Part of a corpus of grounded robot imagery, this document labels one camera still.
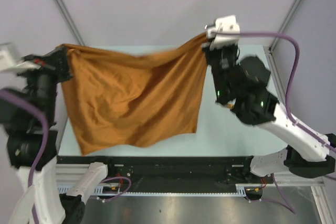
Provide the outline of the orange cloth napkin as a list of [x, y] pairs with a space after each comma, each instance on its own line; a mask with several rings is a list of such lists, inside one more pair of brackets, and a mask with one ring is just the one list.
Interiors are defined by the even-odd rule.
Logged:
[[67, 44], [72, 78], [62, 92], [82, 155], [148, 147], [195, 133], [207, 64], [204, 34], [178, 48], [134, 56]]

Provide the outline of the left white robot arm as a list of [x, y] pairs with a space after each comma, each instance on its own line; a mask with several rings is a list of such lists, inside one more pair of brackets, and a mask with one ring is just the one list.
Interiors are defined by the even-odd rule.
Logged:
[[57, 85], [71, 79], [67, 48], [21, 57], [14, 45], [1, 44], [1, 72], [26, 79], [22, 90], [1, 89], [1, 125], [8, 135], [7, 153], [24, 188], [10, 223], [81, 223], [86, 202], [116, 169], [102, 162], [89, 165], [66, 193], [56, 183], [58, 132], [53, 129]]

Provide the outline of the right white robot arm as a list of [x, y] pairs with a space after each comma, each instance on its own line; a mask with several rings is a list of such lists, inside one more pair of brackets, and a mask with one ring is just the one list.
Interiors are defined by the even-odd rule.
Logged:
[[334, 134], [320, 134], [296, 117], [288, 116], [285, 105], [268, 91], [271, 72], [256, 55], [238, 58], [237, 44], [216, 48], [202, 44], [206, 63], [211, 67], [216, 103], [227, 106], [245, 125], [264, 129], [287, 144], [268, 155], [252, 156], [242, 169], [243, 179], [254, 183], [260, 177], [289, 171], [303, 178], [327, 176], [335, 171], [330, 148], [335, 147]]

